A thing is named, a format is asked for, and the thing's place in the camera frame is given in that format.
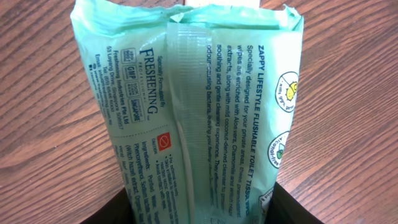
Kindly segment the green wet wipes pack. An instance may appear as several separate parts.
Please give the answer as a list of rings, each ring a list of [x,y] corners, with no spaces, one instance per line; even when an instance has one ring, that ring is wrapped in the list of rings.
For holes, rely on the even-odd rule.
[[[304,18],[77,1],[70,15],[135,223],[264,223],[292,125]]]

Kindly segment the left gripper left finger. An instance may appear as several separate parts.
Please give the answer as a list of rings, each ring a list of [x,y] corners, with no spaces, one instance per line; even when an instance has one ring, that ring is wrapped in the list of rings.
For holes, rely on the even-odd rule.
[[[81,224],[134,224],[134,214],[127,197],[126,189],[122,189],[108,203],[92,214]]]

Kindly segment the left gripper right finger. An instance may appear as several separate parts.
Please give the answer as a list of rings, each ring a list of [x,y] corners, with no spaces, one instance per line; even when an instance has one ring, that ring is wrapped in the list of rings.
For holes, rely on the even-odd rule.
[[[279,183],[275,183],[265,224],[323,224],[296,201]]]

